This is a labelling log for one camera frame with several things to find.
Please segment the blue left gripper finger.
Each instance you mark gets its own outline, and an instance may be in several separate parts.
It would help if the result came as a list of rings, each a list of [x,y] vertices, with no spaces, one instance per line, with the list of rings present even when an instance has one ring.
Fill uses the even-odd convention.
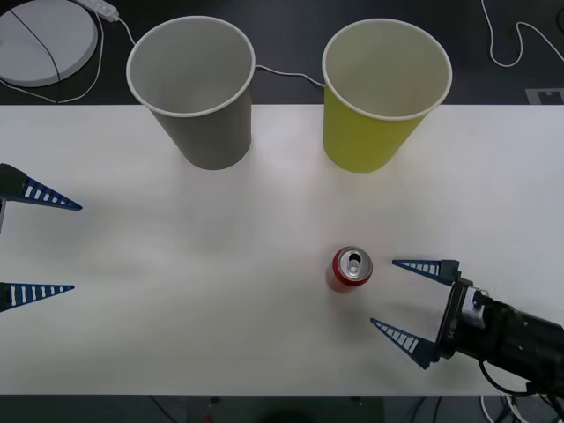
[[[80,204],[5,163],[1,164],[1,198],[75,212],[83,209]]]
[[[35,285],[2,283],[0,289],[1,311],[22,307],[73,290],[72,285]]]

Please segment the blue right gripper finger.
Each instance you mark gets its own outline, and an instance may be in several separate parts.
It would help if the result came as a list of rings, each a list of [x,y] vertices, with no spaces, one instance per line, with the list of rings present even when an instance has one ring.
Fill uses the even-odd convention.
[[[434,342],[412,335],[375,318],[371,318],[370,322],[421,368],[428,369],[431,363],[437,361]]]
[[[394,259],[392,264],[440,284],[453,284],[460,274],[456,260]]]

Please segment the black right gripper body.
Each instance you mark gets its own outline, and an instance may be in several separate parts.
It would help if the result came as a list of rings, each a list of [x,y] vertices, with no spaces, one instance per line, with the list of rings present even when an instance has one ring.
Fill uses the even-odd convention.
[[[466,291],[471,285],[472,282],[463,278],[460,271],[456,272],[456,278],[451,286],[447,306],[435,341],[435,362],[440,359],[450,359],[456,352],[454,337],[460,309],[464,303]]]

